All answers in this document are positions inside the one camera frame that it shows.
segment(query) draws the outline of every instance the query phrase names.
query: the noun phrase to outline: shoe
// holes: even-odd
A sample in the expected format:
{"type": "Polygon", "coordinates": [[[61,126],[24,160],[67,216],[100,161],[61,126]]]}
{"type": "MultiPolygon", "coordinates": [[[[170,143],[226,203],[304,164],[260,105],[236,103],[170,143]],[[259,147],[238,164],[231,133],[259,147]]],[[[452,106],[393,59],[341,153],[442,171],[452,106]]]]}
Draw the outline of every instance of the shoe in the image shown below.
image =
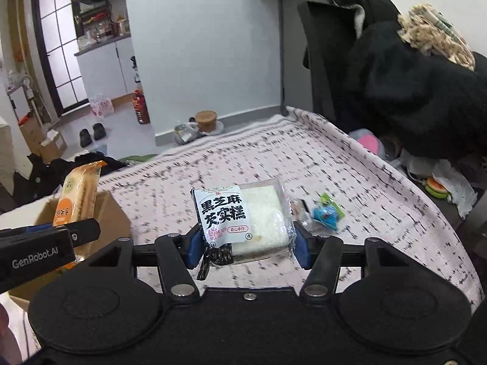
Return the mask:
{"type": "Polygon", "coordinates": [[[96,140],[103,139],[107,133],[105,132],[105,128],[101,123],[95,123],[93,125],[93,138],[96,140]]]}
{"type": "Polygon", "coordinates": [[[93,140],[91,139],[91,136],[89,134],[88,129],[83,129],[79,133],[79,144],[81,145],[82,148],[85,148],[89,146],[93,140]]]}

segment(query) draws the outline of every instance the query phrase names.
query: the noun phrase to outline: black circular disc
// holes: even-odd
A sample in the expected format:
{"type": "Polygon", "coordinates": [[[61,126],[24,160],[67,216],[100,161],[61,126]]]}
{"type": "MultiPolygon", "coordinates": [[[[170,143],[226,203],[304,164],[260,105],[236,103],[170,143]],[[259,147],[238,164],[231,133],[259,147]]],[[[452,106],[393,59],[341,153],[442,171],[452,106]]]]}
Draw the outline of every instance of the black circular disc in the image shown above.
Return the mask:
{"type": "Polygon", "coordinates": [[[140,280],[104,268],[76,277],[60,277],[29,305],[32,329],[45,345],[75,354],[110,352],[136,340],[159,316],[159,295],[140,280]]]}
{"type": "Polygon", "coordinates": [[[349,286],[339,312],[361,340],[387,351],[430,351],[457,340],[470,321],[464,294],[433,272],[384,269],[349,286]]]}

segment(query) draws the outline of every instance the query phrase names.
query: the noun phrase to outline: package label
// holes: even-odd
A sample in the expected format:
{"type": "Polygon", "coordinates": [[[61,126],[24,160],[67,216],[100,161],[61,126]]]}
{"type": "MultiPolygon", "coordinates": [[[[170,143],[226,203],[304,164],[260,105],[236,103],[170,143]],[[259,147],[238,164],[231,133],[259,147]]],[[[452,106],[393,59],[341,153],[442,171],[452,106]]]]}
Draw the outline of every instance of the package label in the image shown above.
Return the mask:
{"type": "Polygon", "coordinates": [[[195,189],[194,198],[210,247],[252,239],[248,209],[239,186],[195,189]]]}

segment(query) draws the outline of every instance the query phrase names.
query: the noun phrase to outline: glass door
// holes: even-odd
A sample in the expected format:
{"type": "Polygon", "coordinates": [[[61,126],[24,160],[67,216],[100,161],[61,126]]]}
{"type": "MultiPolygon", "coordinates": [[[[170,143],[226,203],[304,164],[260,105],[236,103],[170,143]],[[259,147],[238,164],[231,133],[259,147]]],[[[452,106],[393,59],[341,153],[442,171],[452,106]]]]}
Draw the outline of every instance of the glass door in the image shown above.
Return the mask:
{"type": "Polygon", "coordinates": [[[42,70],[58,116],[88,102],[70,0],[32,0],[42,70]]]}

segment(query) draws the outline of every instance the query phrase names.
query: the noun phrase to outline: chair backrest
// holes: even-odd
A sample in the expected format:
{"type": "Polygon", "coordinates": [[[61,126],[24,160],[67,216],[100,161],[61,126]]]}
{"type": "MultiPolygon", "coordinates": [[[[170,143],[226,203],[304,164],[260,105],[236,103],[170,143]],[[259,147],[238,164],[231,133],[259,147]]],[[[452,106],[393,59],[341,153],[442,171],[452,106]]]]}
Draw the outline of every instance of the chair backrest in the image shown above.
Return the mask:
{"type": "Polygon", "coordinates": [[[336,123],[341,101],[346,98],[342,84],[348,52],[356,40],[355,13],[309,1],[300,3],[298,12],[308,42],[313,111],[336,123]]]}

